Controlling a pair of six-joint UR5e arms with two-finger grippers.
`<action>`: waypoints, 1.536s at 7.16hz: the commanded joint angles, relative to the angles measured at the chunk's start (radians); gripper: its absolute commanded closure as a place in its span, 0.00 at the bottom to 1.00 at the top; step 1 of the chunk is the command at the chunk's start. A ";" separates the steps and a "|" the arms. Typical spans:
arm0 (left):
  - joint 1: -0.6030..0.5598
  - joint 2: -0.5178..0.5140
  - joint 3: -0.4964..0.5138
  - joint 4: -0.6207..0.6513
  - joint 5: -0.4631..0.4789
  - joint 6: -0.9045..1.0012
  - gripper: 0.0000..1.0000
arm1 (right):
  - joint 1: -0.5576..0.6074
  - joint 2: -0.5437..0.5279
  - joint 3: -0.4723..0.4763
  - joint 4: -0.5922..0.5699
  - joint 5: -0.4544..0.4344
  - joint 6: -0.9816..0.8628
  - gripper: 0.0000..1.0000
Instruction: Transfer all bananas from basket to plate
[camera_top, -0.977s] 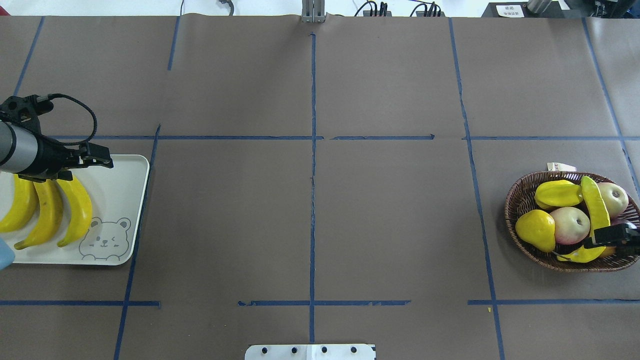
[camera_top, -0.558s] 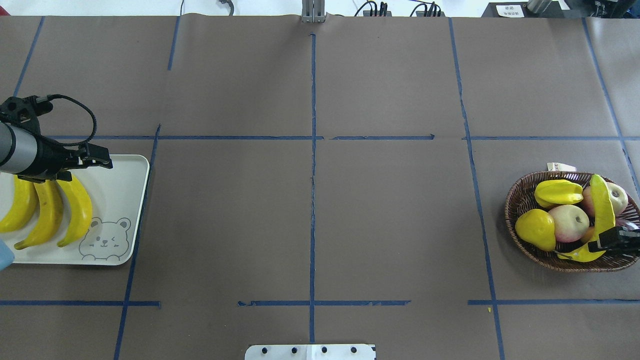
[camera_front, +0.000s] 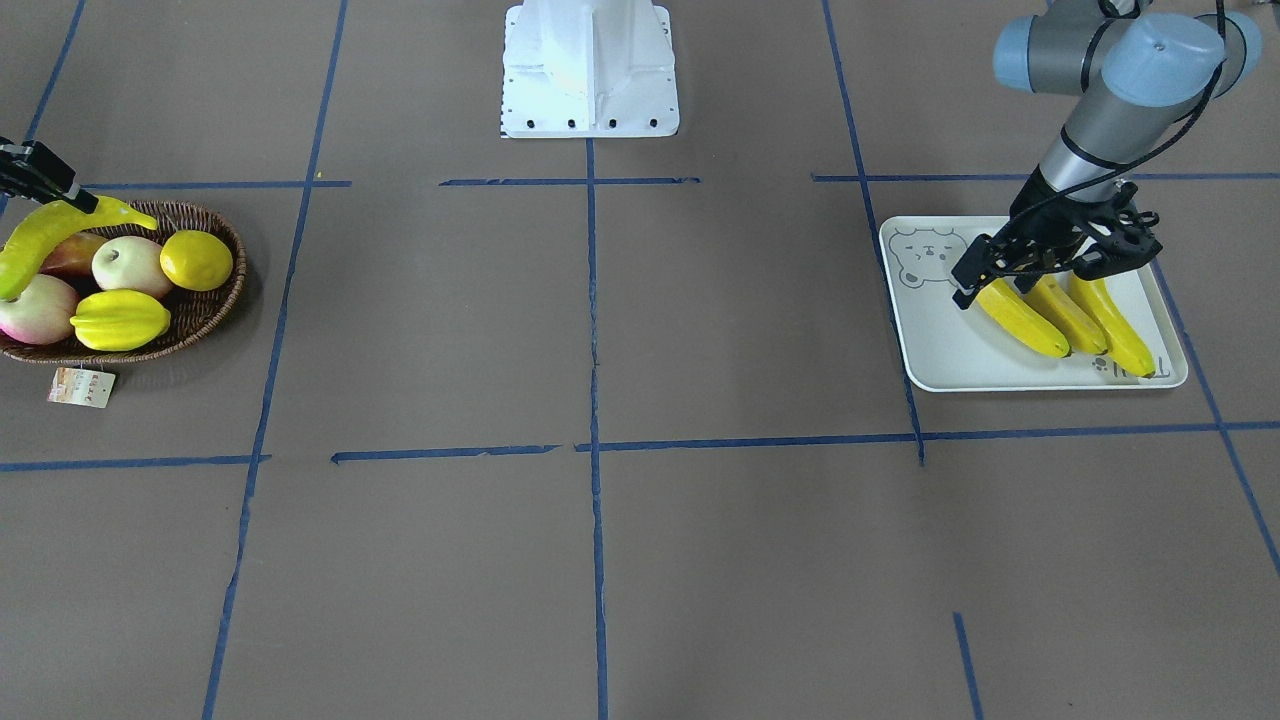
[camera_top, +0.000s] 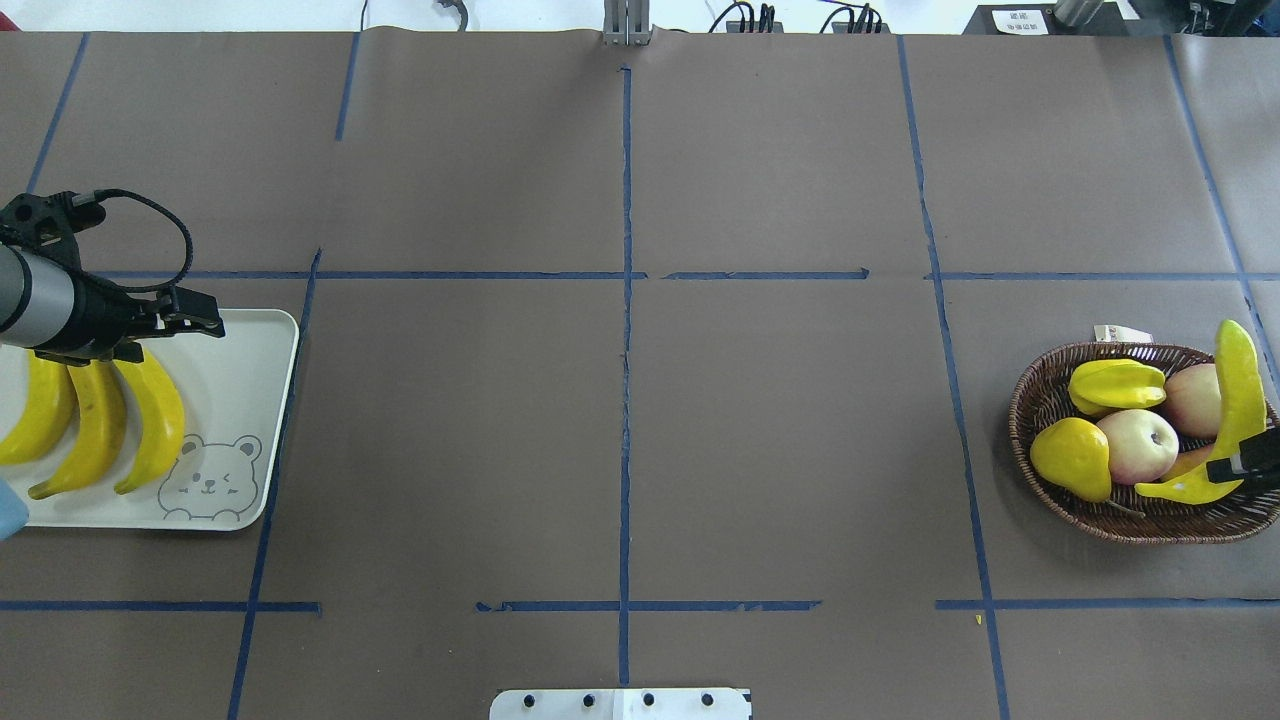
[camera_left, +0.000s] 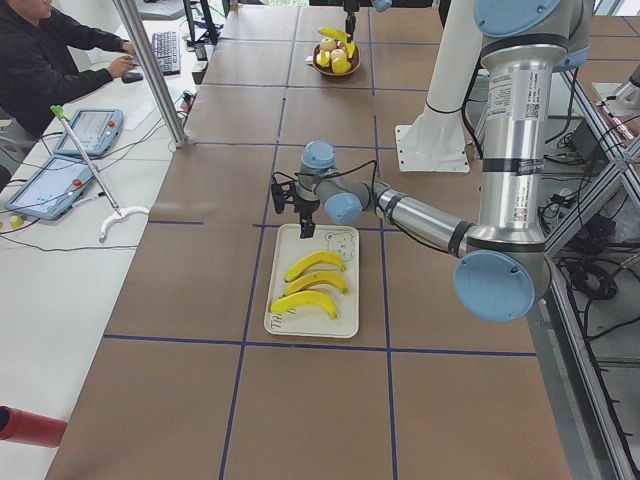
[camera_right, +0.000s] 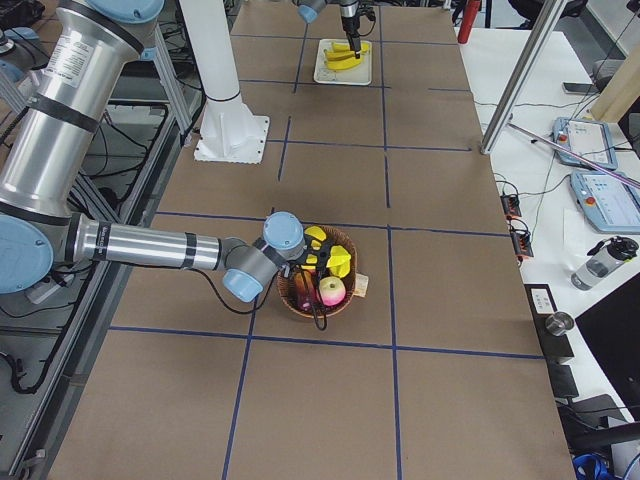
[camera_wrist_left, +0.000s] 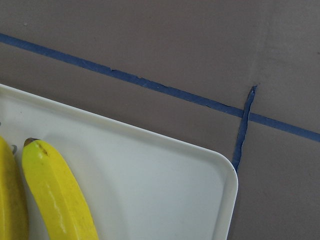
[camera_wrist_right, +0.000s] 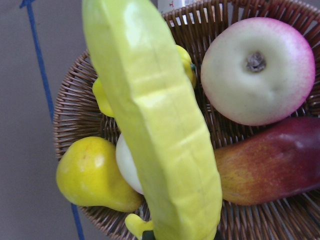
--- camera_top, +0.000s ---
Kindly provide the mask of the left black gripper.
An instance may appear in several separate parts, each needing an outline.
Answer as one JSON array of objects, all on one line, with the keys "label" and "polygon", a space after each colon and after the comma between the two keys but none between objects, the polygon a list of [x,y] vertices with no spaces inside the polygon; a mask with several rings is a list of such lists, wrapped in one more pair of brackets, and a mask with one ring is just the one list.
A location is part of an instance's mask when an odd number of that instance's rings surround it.
[{"label": "left black gripper", "polygon": [[137,299],[104,278],[69,270],[29,273],[29,350],[69,366],[141,363],[143,340],[227,336],[215,297],[169,281]]}]

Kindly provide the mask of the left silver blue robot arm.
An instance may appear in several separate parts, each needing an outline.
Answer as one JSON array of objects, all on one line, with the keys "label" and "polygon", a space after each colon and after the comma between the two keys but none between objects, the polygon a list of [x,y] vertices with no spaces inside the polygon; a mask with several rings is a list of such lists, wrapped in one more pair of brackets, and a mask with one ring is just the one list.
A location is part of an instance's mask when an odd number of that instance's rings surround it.
[{"label": "left silver blue robot arm", "polygon": [[132,493],[174,466],[187,415],[170,372],[147,346],[163,336],[161,319],[73,266],[3,251],[3,343],[26,355],[26,398],[3,436],[3,465],[40,462],[70,441],[58,465],[27,489],[29,501],[106,479],[125,451],[132,409],[140,443],[115,493]]}]

